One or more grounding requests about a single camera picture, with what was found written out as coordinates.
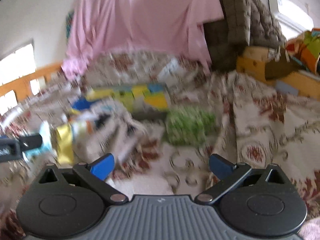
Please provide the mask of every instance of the wooden panel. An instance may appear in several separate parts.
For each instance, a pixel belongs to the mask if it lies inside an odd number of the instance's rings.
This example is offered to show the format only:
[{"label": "wooden panel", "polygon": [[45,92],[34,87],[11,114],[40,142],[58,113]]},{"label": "wooden panel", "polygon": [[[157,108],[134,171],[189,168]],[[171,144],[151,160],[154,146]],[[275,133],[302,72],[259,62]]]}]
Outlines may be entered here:
[{"label": "wooden panel", "polygon": [[51,74],[61,69],[61,62],[53,63],[45,67],[37,69],[34,73],[13,80],[7,84],[0,86],[0,97],[13,90],[17,97],[17,102],[32,96],[30,81],[45,77],[46,82],[51,80]]}]

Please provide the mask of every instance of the green object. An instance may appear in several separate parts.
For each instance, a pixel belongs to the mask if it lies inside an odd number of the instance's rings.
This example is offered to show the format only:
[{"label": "green object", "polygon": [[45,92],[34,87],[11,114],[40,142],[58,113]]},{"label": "green object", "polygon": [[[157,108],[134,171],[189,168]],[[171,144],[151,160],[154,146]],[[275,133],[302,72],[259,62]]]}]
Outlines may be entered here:
[{"label": "green object", "polygon": [[168,140],[173,145],[199,146],[215,125],[215,115],[197,107],[171,110],[166,119]]}]

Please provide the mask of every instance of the pink fabric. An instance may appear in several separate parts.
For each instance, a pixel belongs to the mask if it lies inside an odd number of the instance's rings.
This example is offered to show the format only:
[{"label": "pink fabric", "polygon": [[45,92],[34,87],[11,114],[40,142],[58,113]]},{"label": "pink fabric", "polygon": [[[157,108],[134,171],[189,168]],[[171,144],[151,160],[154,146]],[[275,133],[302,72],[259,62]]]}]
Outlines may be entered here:
[{"label": "pink fabric", "polygon": [[69,79],[105,52],[151,50],[206,66],[203,23],[223,19],[219,0],[79,0],[62,69]]}]

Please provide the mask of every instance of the metal screw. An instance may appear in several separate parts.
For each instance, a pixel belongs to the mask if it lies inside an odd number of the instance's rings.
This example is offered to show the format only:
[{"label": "metal screw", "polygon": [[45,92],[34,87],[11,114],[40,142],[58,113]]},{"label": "metal screw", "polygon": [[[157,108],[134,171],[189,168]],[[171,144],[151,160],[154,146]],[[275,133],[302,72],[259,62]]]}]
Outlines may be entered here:
[{"label": "metal screw", "polygon": [[213,197],[209,194],[200,194],[197,199],[201,202],[210,202],[213,200]]},{"label": "metal screw", "polygon": [[126,199],[126,196],[123,195],[123,194],[113,194],[110,199],[113,201],[113,202],[123,202],[125,201]]}]

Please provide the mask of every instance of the triangular cutout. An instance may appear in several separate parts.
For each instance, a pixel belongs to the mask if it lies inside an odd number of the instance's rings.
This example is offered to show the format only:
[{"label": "triangular cutout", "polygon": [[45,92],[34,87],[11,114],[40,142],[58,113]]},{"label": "triangular cutout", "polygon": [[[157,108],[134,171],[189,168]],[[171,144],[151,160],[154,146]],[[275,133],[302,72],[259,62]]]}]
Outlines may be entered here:
[{"label": "triangular cutout", "polygon": [[279,172],[277,170],[272,170],[271,171],[271,173],[269,175],[268,182],[284,184],[284,181],[283,181],[282,177],[280,176],[280,174],[279,174]]},{"label": "triangular cutout", "polygon": [[54,174],[53,169],[47,169],[40,179],[39,183],[49,183],[58,181],[56,175]]}]

